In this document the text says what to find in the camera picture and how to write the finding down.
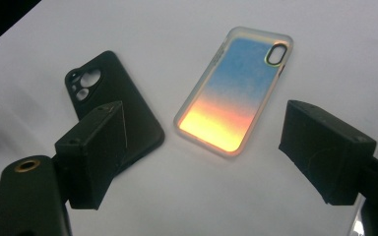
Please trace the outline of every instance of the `black phone case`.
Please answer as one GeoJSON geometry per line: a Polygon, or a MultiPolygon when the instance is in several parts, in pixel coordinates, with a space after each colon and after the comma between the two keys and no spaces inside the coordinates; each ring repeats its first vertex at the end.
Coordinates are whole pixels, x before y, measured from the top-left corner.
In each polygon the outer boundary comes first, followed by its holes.
{"type": "Polygon", "coordinates": [[[160,123],[112,51],[102,52],[84,66],[70,71],[65,84],[80,120],[100,105],[122,101],[127,144],[117,174],[163,143],[164,131],[160,123]],[[82,75],[94,70],[100,70],[99,79],[91,87],[83,87],[82,75]],[[80,100],[77,96],[82,89],[88,92],[80,100]]]}

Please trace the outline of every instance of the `screw hole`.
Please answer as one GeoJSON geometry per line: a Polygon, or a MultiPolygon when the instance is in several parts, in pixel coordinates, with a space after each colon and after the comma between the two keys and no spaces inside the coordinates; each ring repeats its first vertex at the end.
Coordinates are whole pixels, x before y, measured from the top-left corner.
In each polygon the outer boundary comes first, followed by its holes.
{"type": "Polygon", "coordinates": [[[36,169],[38,166],[39,166],[39,160],[29,159],[17,165],[15,167],[15,172],[19,172],[19,173],[28,172],[30,170],[36,169]]]}

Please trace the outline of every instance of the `white table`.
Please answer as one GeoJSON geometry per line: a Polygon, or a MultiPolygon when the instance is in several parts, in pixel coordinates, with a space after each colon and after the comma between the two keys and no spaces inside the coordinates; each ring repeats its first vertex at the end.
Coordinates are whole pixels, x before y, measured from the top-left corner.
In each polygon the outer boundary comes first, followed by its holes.
{"type": "Polygon", "coordinates": [[[46,1],[0,37],[0,173],[78,119],[64,77],[114,51],[164,128],[164,144],[112,182],[98,211],[69,209],[74,235],[347,235],[356,206],[327,206],[278,150],[289,99],[378,140],[378,1],[46,1]],[[295,44],[245,151],[227,160],[172,119],[227,32],[295,44]]]}

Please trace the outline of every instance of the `camera cutout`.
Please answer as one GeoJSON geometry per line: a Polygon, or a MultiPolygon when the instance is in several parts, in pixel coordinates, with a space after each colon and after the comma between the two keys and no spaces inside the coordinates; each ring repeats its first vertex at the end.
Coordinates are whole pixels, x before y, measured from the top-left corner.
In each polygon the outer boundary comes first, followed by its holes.
{"type": "Polygon", "coordinates": [[[80,101],[84,100],[89,94],[89,90],[87,88],[82,88],[78,93],[76,93],[76,98],[80,101]]]}
{"type": "Polygon", "coordinates": [[[284,44],[278,43],[273,45],[266,56],[266,63],[271,66],[279,66],[284,59],[287,52],[287,47],[284,44]]]}
{"type": "Polygon", "coordinates": [[[100,70],[94,69],[91,71],[85,72],[81,77],[81,86],[83,88],[92,87],[96,84],[100,79],[100,70]]]}
{"type": "Polygon", "coordinates": [[[80,78],[81,78],[81,76],[75,73],[75,74],[73,74],[73,75],[71,76],[71,78],[70,78],[70,83],[71,83],[71,84],[74,84],[74,83],[76,83],[80,78]]]}

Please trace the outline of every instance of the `gradient phone case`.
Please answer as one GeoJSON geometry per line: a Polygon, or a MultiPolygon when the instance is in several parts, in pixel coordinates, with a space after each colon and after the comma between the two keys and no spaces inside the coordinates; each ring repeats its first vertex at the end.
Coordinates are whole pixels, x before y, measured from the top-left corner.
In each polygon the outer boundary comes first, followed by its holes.
{"type": "Polygon", "coordinates": [[[178,132],[223,156],[240,154],[292,46],[287,35],[232,29],[174,118],[178,132]]]}

